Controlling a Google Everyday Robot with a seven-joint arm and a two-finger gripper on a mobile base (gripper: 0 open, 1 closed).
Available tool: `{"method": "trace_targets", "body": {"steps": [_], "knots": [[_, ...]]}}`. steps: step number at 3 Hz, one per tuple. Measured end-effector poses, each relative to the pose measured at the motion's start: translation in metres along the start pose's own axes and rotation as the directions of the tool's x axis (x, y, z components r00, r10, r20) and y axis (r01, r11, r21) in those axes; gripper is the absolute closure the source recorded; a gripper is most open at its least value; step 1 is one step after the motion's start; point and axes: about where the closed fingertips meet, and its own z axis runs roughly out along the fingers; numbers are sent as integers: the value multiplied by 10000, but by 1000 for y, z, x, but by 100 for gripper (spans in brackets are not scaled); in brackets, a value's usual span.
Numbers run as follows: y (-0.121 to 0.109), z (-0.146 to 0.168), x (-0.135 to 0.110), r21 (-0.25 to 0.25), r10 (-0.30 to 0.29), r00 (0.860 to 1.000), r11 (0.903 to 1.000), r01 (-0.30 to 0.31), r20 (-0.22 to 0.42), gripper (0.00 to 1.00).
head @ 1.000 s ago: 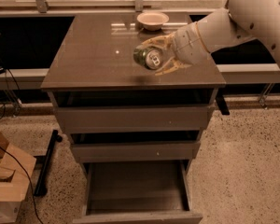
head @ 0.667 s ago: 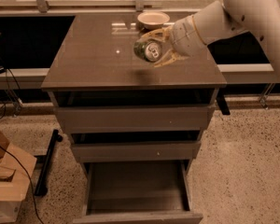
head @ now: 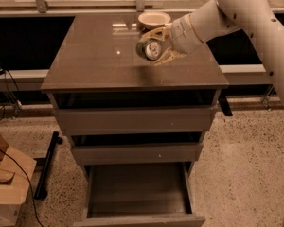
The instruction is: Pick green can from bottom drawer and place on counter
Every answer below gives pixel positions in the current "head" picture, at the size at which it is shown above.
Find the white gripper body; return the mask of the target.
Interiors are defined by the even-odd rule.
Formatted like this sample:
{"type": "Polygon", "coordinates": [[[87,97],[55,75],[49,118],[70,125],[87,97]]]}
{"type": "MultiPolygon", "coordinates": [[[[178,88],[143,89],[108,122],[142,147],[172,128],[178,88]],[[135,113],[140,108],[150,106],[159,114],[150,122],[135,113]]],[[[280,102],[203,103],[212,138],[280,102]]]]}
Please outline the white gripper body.
{"type": "Polygon", "coordinates": [[[191,13],[172,22],[169,28],[169,40],[172,48],[181,54],[191,54],[204,43],[192,24],[191,13]]]}

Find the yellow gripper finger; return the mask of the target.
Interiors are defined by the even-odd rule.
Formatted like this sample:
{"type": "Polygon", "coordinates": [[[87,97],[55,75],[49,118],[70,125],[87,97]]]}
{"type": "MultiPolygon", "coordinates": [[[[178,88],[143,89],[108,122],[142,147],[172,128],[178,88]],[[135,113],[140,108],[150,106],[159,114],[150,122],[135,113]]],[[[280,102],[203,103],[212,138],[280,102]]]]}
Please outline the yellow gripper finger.
{"type": "Polygon", "coordinates": [[[159,41],[164,42],[169,37],[170,26],[162,26],[155,28],[143,34],[140,38],[140,42],[146,41],[159,41]]]}
{"type": "Polygon", "coordinates": [[[155,66],[162,65],[171,61],[174,61],[176,59],[184,58],[186,57],[186,54],[180,53],[173,49],[172,47],[169,47],[162,55],[161,57],[154,62],[155,66]]]}

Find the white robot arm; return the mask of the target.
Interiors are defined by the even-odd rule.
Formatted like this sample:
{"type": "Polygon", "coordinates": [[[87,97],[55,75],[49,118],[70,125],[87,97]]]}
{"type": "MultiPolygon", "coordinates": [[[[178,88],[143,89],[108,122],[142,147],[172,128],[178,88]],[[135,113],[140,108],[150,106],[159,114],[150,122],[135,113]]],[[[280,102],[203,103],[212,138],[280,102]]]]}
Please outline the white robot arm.
{"type": "Polygon", "coordinates": [[[214,0],[158,29],[171,47],[160,63],[192,58],[198,46],[242,29],[281,99],[282,109],[216,115],[190,180],[203,227],[284,227],[284,26],[267,0],[214,0]]]}

